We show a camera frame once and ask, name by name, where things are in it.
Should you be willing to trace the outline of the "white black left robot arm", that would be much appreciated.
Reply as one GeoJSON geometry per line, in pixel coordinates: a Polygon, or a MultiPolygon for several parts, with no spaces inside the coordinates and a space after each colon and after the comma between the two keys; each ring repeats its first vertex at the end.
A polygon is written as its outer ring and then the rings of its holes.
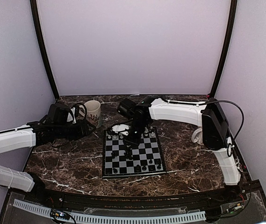
{"type": "MultiPolygon", "coordinates": [[[[42,146],[57,139],[72,141],[90,135],[96,130],[96,126],[81,111],[85,108],[82,104],[75,104],[71,108],[63,104],[51,104],[48,114],[40,121],[0,131],[0,154],[42,146]]],[[[38,203],[49,200],[44,182],[34,173],[16,171],[0,165],[0,186],[30,192],[38,203]]]]}

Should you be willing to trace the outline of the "black grey chess board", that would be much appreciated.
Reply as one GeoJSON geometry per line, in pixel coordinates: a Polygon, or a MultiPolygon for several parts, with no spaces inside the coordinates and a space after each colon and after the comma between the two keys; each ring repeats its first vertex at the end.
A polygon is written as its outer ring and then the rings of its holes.
{"type": "Polygon", "coordinates": [[[130,176],[150,176],[150,175],[163,175],[167,173],[163,150],[161,148],[158,132],[154,127],[155,135],[144,138],[142,135],[141,142],[138,147],[131,150],[132,161],[112,161],[108,153],[112,150],[122,149],[125,150],[123,137],[121,135],[113,136],[111,140],[107,139],[108,131],[104,131],[103,138],[103,153],[102,153],[102,178],[126,178],[130,176]],[[149,160],[153,159],[153,164],[149,164],[149,160]],[[161,169],[157,169],[157,165],[161,164],[161,169]],[[140,165],[140,172],[135,172],[136,165],[140,165]],[[114,174],[113,168],[119,168],[119,173],[114,174]]]}

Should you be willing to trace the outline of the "pile of black chess pieces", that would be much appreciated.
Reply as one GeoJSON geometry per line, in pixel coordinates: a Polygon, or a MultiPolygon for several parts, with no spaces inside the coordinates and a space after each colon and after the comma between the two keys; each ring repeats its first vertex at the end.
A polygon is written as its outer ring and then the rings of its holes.
{"type": "Polygon", "coordinates": [[[133,156],[128,155],[125,150],[117,149],[108,153],[108,156],[112,158],[112,161],[132,161],[133,156]]]}

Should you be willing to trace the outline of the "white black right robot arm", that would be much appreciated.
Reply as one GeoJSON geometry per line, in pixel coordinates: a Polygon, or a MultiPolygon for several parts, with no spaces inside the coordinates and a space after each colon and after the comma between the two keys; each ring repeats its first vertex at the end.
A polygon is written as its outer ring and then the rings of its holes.
{"type": "Polygon", "coordinates": [[[242,171],[233,155],[234,140],[229,131],[229,123],[220,106],[221,100],[210,98],[207,102],[186,102],[168,100],[158,96],[147,96],[140,103],[129,98],[122,100],[117,111],[128,119],[129,125],[114,124],[109,128],[113,135],[124,136],[126,156],[130,157],[133,147],[140,144],[141,136],[155,120],[168,120],[197,126],[193,142],[202,143],[217,158],[223,173],[222,199],[231,203],[240,194],[242,171]]]}

